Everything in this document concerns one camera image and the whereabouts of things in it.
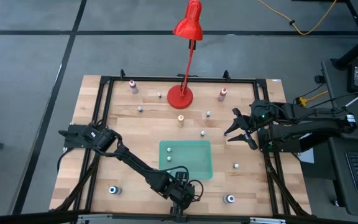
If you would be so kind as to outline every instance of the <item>small bottle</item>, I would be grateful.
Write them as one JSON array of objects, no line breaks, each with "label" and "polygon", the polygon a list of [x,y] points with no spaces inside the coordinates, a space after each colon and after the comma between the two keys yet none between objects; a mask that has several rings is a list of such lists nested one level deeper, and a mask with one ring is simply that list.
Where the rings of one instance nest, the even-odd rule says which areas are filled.
[{"label": "small bottle", "polygon": [[119,194],[121,194],[122,189],[120,187],[117,187],[117,186],[112,186],[112,187],[110,187],[109,192],[110,192],[110,194],[119,195]]},{"label": "small bottle", "polygon": [[227,89],[226,88],[223,88],[219,94],[219,97],[218,97],[218,100],[219,101],[223,101],[224,100],[224,97],[226,96],[226,93],[227,93]]},{"label": "small bottle", "polygon": [[129,81],[129,87],[132,89],[133,94],[137,94],[139,92],[136,87],[136,82],[134,80]]},{"label": "small bottle", "polygon": [[233,195],[225,195],[223,197],[224,203],[233,203],[235,201],[235,198]]},{"label": "small bottle", "polygon": [[183,115],[178,116],[178,126],[183,127],[185,125],[185,117]]}]

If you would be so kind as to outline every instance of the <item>red desk lamp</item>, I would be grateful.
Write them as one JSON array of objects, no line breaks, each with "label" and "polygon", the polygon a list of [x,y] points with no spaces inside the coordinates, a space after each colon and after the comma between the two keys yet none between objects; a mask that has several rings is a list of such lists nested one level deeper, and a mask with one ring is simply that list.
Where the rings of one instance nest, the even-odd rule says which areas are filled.
[{"label": "red desk lamp", "polygon": [[181,85],[173,86],[167,96],[169,104],[176,109],[185,109],[193,101],[193,93],[187,87],[187,78],[189,76],[191,59],[193,58],[195,40],[203,40],[203,30],[199,23],[201,9],[202,5],[199,0],[189,0],[185,18],[173,30],[173,34],[190,40],[190,55],[185,79]]}]

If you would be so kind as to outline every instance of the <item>lamp shade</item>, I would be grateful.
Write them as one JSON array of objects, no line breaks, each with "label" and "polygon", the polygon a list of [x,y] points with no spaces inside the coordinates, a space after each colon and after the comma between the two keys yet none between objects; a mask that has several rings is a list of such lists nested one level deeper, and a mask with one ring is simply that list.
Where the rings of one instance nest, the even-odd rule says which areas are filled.
[{"label": "lamp shade", "polygon": [[199,0],[190,0],[185,18],[175,27],[173,34],[190,40],[203,40],[203,30],[199,22],[202,7]]}]

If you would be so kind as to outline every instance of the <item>black cable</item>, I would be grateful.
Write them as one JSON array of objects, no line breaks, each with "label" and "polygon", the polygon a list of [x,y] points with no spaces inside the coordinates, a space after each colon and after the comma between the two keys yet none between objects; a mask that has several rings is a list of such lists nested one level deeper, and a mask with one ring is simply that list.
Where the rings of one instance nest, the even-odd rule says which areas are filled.
[{"label": "black cable", "polygon": [[291,154],[292,154],[296,159],[298,159],[299,162],[302,162],[302,161],[299,159],[299,157],[298,157],[294,152],[291,152]]},{"label": "black cable", "polygon": [[312,92],[318,90],[318,89],[319,89],[320,87],[322,87],[324,84],[325,84],[325,83],[322,83],[320,86],[318,86],[318,87],[315,88],[314,90],[311,90],[310,92],[308,92],[308,93],[306,93],[306,94],[304,94],[304,95],[301,95],[301,96],[296,97],[295,99],[293,99],[292,104],[295,104],[295,101],[296,101],[297,98],[301,98],[301,97],[303,97],[303,96],[309,95],[310,93],[312,93]]},{"label": "black cable", "polygon": [[57,172],[59,172],[60,162],[62,161],[63,157],[73,149],[74,148],[67,148],[67,150],[59,157],[59,160],[57,161]]},{"label": "black cable", "polygon": [[203,194],[204,194],[204,185],[201,183],[201,181],[199,181],[199,180],[191,180],[191,181],[189,181],[189,184],[191,184],[192,182],[197,182],[197,183],[199,183],[200,184],[200,186],[201,186],[201,193],[200,193],[200,195],[195,195],[195,196],[197,196],[197,199],[193,199],[191,202],[199,202],[200,200],[201,200],[201,197],[203,196]]},{"label": "black cable", "polygon": [[292,123],[290,116],[287,114],[287,112],[285,112],[283,109],[281,109],[281,107],[279,107],[279,106],[277,106],[277,105],[274,105],[274,104],[271,104],[271,105],[269,105],[269,106],[273,106],[273,107],[279,109],[279,110],[287,117],[287,119],[289,120],[289,122]]},{"label": "black cable", "polygon": [[301,121],[303,121],[304,119],[306,119],[306,118],[308,118],[310,115],[313,115],[313,114],[338,114],[338,113],[342,113],[343,111],[345,111],[346,109],[345,108],[342,108],[342,109],[340,109],[340,110],[336,110],[336,111],[332,111],[332,112],[327,112],[327,113],[324,113],[324,112],[316,112],[316,111],[314,111],[314,112],[310,112],[310,113],[308,113],[308,114],[306,114],[306,115],[304,115],[303,117],[301,117],[300,119],[298,119],[297,121],[295,121],[294,122],[294,124],[299,124]]},{"label": "black cable", "polygon": [[354,93],[349,93],[349,94],[346,94],[346,95],[338,96],[338,97],[332,98],[332,99],[330,99],[330,100],[323,101],[323,102],[321,102],[321,103],[318,103],[318,104],[316,104],[316,105],[311,106],[310,108],[314,108],[314,107],[316,107],[316,106],[325,104],[325,103],[327,103],[327,102],[334,101],[334,100],[337,100],[337,99],[340,99],[340,98],[344,98],[344,97],[346,97],[346,96],[355,95],[355,94],[358,94],[358,91],[357,91],[357,92],[354,92]]}]

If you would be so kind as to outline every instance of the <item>green square mat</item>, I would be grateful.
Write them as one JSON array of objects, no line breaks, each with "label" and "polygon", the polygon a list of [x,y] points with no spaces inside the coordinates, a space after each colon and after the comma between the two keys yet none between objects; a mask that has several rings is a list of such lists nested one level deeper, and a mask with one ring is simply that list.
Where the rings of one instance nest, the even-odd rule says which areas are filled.
[{"label": "green square mat", "polygon": [[207,180],[213,176],[211,143],[209,141],[160,141],[160,167],[169,169],[175,166],[185,166],[189,170],[190,179]]}]

